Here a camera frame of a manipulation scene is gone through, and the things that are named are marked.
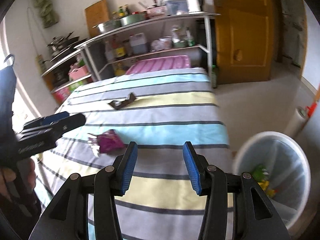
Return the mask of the person's left hand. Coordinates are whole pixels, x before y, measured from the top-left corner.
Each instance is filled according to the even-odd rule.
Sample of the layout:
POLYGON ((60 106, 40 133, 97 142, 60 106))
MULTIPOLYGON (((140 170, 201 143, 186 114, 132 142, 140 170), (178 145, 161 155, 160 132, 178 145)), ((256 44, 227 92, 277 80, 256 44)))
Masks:
MULTIPOLYGON (((33 159, 25 159, 23 164, 28 165, 27 170, 29 173, 25 176, 27 180, 28 187, 34 189, 36 186, 36 173, 35 173, 35 163, 33 159)), ((8 185, 11 185, 16 180, 16 173, 7 167, 1 167, 1 195, 10 202, 12 201, 8 185)))

